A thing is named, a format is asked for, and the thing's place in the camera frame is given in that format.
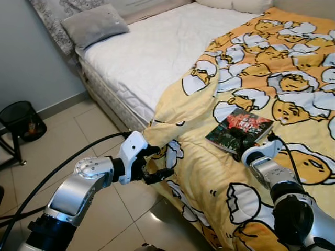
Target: black cable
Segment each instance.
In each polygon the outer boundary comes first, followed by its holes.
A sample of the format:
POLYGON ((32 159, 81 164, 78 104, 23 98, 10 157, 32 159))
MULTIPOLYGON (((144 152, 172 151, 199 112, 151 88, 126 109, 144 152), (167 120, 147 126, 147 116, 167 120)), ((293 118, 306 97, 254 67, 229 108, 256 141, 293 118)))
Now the black cable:
POLYGON ((85 146, 84 148, 80 149, 78 152, 76 152, 75 154, 73 154, 72 156, 70 156, 67 160, 65 160, 62 164, 60 164, 58 167, 56 167, 51 173, 49 173, 41 182, 40 184, 37 185, 37 187, 30 193, 30 195, 24 200, 24 202, 21 204, 21 206, 19 207, 19 209, 16 211, 14 217, 10 220, 10 223, 1 239, 0 242, 0 250, 3 250, 3 247, 8 239, 9 233, 12 230, 14 224, 16 221, 19 220, 19 217, 23 211, 23 209, 27 206, 27 204, 29 203, 30 200, 32 200, 32 198, 35 196, 35 194, 38 192, 38 190, 41 189, 41 187, 53 176, 55 175, 60 169, 62 169, 65 165, 67 165, 69 162, 71 162, 72 160, 74 160, 76 157, 78 157, 78 155, 82 154, 83 152, 85 152, 86 150, 90 149, 92 146, 102 142, 102 141, 106 141, 109 140, 111 138, 115 138, 117 136, 123 136, 123 137, 128 137, 130 135, 131 132, 119 132, 119 133, 114 133, 112 135, 103 137, 99 140, 94 141, 93 143, 85 146))
POLYGON ((332 251, 334 249, 329 249, 327 247, 324 247, 324 246, 320 246, 318 243, 313 243, 313 244, 310 244, 309 246, 307 247, 302 247, 301 249, 299 249, 298 251, 311 251, 313 248, 315 247, 321 247, 322 249, 325 249, 325 250, 329 250, 329 251, 332 251))
POLYGON ((285 149, 286 149, 286 151, 288 153, 288 157, 291 160, 291 163, 292 163, 292 166, 293 166, 293 170, 294 170, 294 174, 295 174, 295 176, 297 178, 297 181, 301 185, 302 181, 300 180, 300 176, 299 176, 299 173, 298 173, 297 166, 295 165, 295 162, 294 162, 294 159, 292 157, 292 154, 291 154, 290 150, 288 149, 286 143, 279 136, 277 136, 276 134, 274 134, 274 132, 271 132, 271 134, 269 135, 269 138, 271 138, 271 140, 272 139, 278 139, 283 144, 283 146, 285 147, 285 149))
MULTIPOLYGON (((24 218, 26 218, 26 217, 29 217, 29 216, 31 216, 31 215, 33 215, 33 214, 35 214, 35 213, 40 212, 40 211, 43 211, 43 209, 44 209, 46 206, 47 206, 47 205, 45 205, 45 206, 43 206, 43 207, 40 207, 40 208, 36 208, 36 209, 34 209, 34 210, 31 210, 30 212, 26 212, 26 213, 22 213, 22 214, 20 214, 19 217, 18 217, 18 219, 17 219, 17 221, 22 220, 22 219, 24 219, 24 218)), ((15 215, 9 215, 9 216, 1 217, 1 218, 2 218, 2 219, 11 219, 11 218, 13 218, 14 216, 15 216, 15 215)), ((11 221, 12 221, 12 220, 7 220, 7 221, 3 221, 3 222, 1 222, 1 223, 0 223, 0 229, 1 229, 2 227, 5 227, 5 226, 9 225, 11 221)))

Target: tile floor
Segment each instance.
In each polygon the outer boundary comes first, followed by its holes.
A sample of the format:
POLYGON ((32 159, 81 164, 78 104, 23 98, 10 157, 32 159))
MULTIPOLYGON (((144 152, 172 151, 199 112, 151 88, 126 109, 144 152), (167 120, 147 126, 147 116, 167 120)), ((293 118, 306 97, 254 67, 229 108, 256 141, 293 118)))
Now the tile floor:
MULTIPOLYGON (((77 104, 45 120, 47 133, 37 141, 21 145, 26 166, 13 165, 0 171, 5 195, 0 216, 11 215, 42 178, 68 156, 90 142, 118 132, 105 114, 90 100, 77 104)), ((10 136, 3 138, 10 142, 10 136)), ((73 172, 74 164, 84 156, 115 156, 122 137, 89 149, 57 173, 33 198, 25 212, 48 203, 59 184, 73 172)), ((8 156, 0 150, 0 163, 8 156)), ((40 213, 17 222, 5 250, 17 250, 29 235, 27 225, 40 213)), ((123 186, 116 183, 96 194, 68 250, 133 251, 144 242, 166 251, 212 250, 180 213, 151 187, 141 181, 123 186)))

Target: book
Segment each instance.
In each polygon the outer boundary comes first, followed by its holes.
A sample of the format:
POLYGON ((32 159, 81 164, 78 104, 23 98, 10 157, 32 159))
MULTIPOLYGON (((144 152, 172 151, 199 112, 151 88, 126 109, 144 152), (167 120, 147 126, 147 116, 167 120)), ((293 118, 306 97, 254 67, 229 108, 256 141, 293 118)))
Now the book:
POLYGON ((273 121, 236 108, 215 127, 206 139, 213 145, 233 154, 255 146, 272 129, 273 121))

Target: yellow duvet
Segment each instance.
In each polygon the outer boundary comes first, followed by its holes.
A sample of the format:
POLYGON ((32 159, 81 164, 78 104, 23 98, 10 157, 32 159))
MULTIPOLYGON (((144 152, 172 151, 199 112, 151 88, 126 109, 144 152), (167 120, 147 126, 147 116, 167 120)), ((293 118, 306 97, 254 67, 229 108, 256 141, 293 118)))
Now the yellow duvet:
MULTIPOLYGON (((275 121, 305 189, 335 217, 335 22, 271 8, 216 38, 144 131, 161 147, 149 168, 175 171, 156 189, 214 247, 288 250, 274 233, 269 191, 204 138, 237 107, 275 121)), ((292 169, 284 149, 275 161, 292 169)))

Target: white wall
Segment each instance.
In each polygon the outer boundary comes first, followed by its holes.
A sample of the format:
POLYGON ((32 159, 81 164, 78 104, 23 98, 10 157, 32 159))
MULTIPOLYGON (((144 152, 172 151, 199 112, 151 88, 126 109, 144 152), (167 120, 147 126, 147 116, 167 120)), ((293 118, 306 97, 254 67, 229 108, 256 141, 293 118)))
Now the white wall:
POLYGON ((29 0, 0 0, 0 110, 28 100, 40 111, 84 91, 29 0))

